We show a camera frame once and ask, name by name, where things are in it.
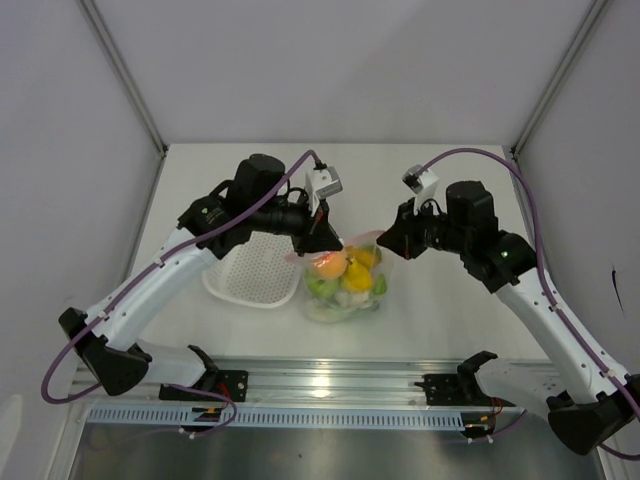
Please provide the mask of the green apple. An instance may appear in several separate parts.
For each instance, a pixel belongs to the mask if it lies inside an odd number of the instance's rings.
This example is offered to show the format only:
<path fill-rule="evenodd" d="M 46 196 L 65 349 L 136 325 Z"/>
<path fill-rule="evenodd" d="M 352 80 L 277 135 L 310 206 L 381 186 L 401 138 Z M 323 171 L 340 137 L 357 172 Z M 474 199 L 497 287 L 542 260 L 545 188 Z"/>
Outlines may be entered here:
<path fill-rule="evenodd" d="M 305 285 L 314 297 L 328 300 L 339 290 L 340 281 L 338 279 L 326 280 L 316 276 L 306 276 Z"/>

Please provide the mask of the orange fruit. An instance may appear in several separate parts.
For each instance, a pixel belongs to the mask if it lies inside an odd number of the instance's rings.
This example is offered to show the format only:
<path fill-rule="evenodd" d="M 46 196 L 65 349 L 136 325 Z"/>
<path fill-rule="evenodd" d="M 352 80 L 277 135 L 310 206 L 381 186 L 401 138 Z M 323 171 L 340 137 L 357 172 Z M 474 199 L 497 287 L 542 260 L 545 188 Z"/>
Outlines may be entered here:
<path fill-rule="evenodd" d="M 343 275 L 349 265 L 344 251 L 330 252 L 312 261 L 310 270 L 323 280 L 335 280 Z"/>

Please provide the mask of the yellow mango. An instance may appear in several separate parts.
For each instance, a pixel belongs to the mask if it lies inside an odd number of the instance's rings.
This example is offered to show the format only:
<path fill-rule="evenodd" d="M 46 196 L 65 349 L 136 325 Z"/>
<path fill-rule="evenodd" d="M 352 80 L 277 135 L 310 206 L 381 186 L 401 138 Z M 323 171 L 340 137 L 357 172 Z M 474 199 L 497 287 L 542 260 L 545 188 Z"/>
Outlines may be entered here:
<path fill-rule="evenodd" d="M 378 246 L 349 247 L 349 256 L 369 270 L 375 269 L 382 261 L 382 251 Z"/>

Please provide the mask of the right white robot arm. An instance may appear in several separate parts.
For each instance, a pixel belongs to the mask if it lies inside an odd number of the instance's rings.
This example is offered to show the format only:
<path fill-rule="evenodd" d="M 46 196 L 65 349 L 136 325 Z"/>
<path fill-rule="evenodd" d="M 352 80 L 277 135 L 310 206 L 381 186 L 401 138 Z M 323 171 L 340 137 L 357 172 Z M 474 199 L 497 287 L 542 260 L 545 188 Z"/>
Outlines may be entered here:
<path fill-rule="evenodd" d="M 498 397 L 545 419 L 572 452 L 587 455 L 628 425 L 639 410 L 639 377 L 608 355 L 559 295 L 525 238 L 500 229 L 491 193 L 479 181 L 446 189 L 410 178 L 414 196 L 402 203 L 379 246 L 409 260 L 427 249 L 459 256 L 470 276 L 506 305 L 533 335 L 560 376 L 552 384 L 490 352 L 459 366 L 458 395 L 468 403 Z"/>

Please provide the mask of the clear zip top bag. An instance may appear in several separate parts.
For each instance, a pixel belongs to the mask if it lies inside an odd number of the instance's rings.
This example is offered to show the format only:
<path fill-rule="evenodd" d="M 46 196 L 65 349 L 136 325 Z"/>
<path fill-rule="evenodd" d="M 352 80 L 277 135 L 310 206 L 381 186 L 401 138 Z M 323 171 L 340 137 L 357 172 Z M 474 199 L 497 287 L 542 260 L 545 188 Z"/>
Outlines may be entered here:
<path fill-rule="evenodd" d="M 334 324 L 379 309 L 390 290 L 393 269 L 391 252 L 377 243 L 381 235 L 373 230 L 352 237 L 340 251 L 285 256 L 301 269 L 307 318 Z"/>

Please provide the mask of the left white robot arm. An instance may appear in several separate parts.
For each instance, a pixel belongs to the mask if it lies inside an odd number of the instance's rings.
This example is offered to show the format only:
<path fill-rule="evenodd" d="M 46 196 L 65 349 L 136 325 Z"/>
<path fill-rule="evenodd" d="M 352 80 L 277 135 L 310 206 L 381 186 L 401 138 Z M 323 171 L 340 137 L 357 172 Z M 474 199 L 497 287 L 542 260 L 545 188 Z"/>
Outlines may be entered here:
<path fill-rule="evenodd" d="M 253 233 L 286 236 L 299 256 L 342 249 L 327 203 L 342 189 L 339 175 L 313 151 L 304 156 L 313 159 L 314 167 L 297 200 L 288 198 L 295 170 L 275 157 L 252 154 L 233 178 L 191 203 L 138 273 L 89 309 L 69 308 L 60 316 L 67 348 L 107 395 L 123 395 L 141 383 L 159 384 L 163 400 L 204 400 L 221 393 L 222 376 L 203 349 L 145 343 L 140 335 L 186 284 Z"/>

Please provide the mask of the green lettuce head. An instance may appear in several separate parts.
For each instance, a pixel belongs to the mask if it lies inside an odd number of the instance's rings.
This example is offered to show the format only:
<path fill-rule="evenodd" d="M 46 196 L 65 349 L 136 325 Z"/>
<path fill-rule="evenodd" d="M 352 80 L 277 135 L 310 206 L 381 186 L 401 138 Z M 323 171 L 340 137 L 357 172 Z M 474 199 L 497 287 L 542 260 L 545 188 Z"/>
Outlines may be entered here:
<path fill-rule="evenodd" d="M 338 323 L 359 316 L 366 311 L 379 308 L 388 291 L 386 278 L 380 275 L 374 287 L 364 293 L 351 293 L 340 284 L 339 290 L 328 300 L 321 300 L 309 294 L 306 300 L 306 315 L 321 323 Z"/>

